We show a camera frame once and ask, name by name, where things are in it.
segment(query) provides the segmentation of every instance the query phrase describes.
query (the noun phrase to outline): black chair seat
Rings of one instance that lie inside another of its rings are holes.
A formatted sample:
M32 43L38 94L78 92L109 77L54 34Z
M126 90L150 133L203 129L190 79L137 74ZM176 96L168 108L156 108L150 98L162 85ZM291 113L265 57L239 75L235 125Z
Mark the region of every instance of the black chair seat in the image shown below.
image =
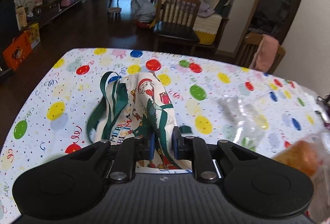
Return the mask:
M194 30L184 25L168 22L158 22L155 25L153 32L161 37L192 41L195 43L199 42L199 37L194 32Z

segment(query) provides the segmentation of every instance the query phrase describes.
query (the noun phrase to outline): santa claus print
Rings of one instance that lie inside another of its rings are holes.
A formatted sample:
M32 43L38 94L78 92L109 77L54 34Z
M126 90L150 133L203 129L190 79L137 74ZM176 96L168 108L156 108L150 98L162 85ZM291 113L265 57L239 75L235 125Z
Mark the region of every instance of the santa claus print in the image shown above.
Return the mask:
M142 79L138 85L139 94L146 93L152 98L154 102L155 101L155 93L153 88L154 84L155 83L151 79Z

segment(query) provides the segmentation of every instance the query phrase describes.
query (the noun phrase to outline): green bag strap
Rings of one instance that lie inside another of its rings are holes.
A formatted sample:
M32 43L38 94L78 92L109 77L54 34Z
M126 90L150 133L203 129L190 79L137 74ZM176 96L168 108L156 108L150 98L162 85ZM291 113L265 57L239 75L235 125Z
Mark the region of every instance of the green bag strap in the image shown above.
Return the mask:
M101 102L96 106L96 108L91 113L87 124L86 124L86 131L87 136L91 143L93 143L90 139L90 132L92 129L97 128L97 125L99 124L99 119L102 117L104 111L107 109L107 103L109 106L109 113L108 113L108 120L107 123L103 129L102 132L102 139L110 139L111 129L113 128L114 124L116 123L121 111L124 109L124 107L128 104L128 94L126 89L125 83L120 83L119 79L114 82L113 84L113 90L111 94L113 107L110 106L107 93L106 93L106 84L108 81L109 76L115 73L118 77L119 75L116 72L109 71L106 72L100 81L100 89L103 94L103 98Z

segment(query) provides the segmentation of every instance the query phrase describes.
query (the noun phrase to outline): clothes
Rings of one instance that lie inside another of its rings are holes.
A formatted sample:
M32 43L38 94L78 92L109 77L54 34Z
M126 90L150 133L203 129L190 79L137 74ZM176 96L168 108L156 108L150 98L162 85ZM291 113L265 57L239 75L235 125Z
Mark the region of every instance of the clothes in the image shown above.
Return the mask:
M249 68L268 72L274 62L278 47L277 39L269 35L263 35Z
M209 4L201 0L201 4L198 9L197 15L200 17L210 17L215 13L215 10L211 8Z

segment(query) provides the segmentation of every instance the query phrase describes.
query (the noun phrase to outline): pink bag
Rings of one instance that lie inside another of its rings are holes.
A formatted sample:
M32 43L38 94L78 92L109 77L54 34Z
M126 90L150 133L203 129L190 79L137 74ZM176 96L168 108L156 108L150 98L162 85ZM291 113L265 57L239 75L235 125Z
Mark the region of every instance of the pink bag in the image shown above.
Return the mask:
M70 0L62 0L61 1L61 7L69 7L71 5Z
M61 7L69 7L70 5L74 4L75 0L62 0Z

